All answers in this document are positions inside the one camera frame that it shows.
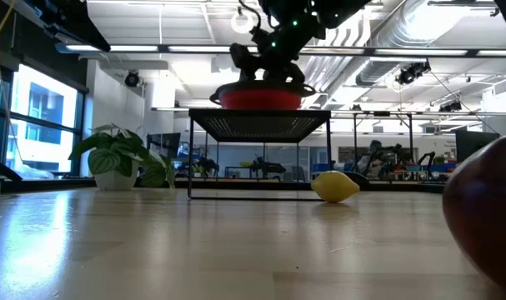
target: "yellow lemon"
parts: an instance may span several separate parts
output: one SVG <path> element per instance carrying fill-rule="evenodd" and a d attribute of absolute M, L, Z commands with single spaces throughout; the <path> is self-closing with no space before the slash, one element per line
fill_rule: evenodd
<path fill-rule="evenodd" d="M 312 181 L 312 189 L 328 203 L 338 203 L 360 192 L 360 186 L 338 171 L 321 173 Z"/>

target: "white pot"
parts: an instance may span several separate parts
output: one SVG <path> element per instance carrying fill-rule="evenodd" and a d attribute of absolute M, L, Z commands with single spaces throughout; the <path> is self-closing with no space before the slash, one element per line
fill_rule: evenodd
<path fill-rule="evenodd" d="M 133 174 L 130 177 L 121 175 L 118 171 L 110 171 L 95 175 L 95 182 L 101 191 L 130 191 L 138 177 L 139 163 L 133 161 Z"/>

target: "security camera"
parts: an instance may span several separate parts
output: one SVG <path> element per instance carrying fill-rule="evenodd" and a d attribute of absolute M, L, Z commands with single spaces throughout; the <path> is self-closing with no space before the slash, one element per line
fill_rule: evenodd
<path fill-rule="evenodd" d="M 130 88 L 137 88 L 143 84 L 143 80 L 139 77 L 139 71 L 128 71 L 128 75 L 125 77 L 125 85 Z"/>

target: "window frame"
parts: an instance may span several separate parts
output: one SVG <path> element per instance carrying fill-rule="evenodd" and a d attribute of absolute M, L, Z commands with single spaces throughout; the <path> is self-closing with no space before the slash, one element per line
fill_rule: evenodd
<path fill-rule="evenodd" d="M 28 64 L 24 64 L 28 68 L 32 68 L 37 72 L 42 73 L 45 76 L 48 76 L 52 79 L 58 80 L 55 77 L 51 77 L 50 75 L 46 74 L 45 72 L 36 69 L 33 66 L 30 66 Z M 8 100 L 8 109 L 11 109 L 12 107 L 12 95 L 13 95 L 13 80 L 14 80 L 14 71 L 8 70 L 5 67 L 2 67 L 3 72 L 3 78 L 1 79 L 0 83 L 0 159 L 3 164 L 6 164 L 7 162 L 7 150 L 8 150 L 8 134 L 10 132 L 9 130 L 9 121 L 7 118 L 6 111 L 4 109 L 3 105 L 3 91 L 8 91 L 7 100 Z M 82 141 L 83 136 L 83 118 L 84 118 L 84 110 L 86 107 L 86 91 L 81 91 L 80 89 L 77 89 L 75 87 L 70 86 L 71 88 L 74 88 L 77 91 L 77 100 L 76 100 L 76 107 L 75 107 L 75 123 L 73 127 L 67 127 L 55 122 L 49 122 L 46 120 L 42 120 L 37 117 L 30 117 L 23 115 L 18 112 L 12 112 L 10 111 L 10 118 L 12 120 L 20 120 L 24 121 L 26 123 L 40 125 L 46 128 L 52 128 L 57 129 L 61 131 L 70 132 L 73 134 L 73 146 L 77 143 L 80 143 Z M 54 176 L 79 176 L 80 175 L 80 167 L 81 162 L 80 159 L 75 159 L 71 161 L 71 172 L 52 172 Z"/>

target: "red bowl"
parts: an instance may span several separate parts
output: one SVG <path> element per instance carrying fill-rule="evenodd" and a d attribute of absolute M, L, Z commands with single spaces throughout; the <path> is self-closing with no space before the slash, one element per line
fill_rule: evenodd
<path fill-rule="evenodd" d="M 315 90 L 303 83 L 256 80 L 225 84 L 210 101 L 225 109 L 297 110 L 302 98 L 314 94 Z"/>

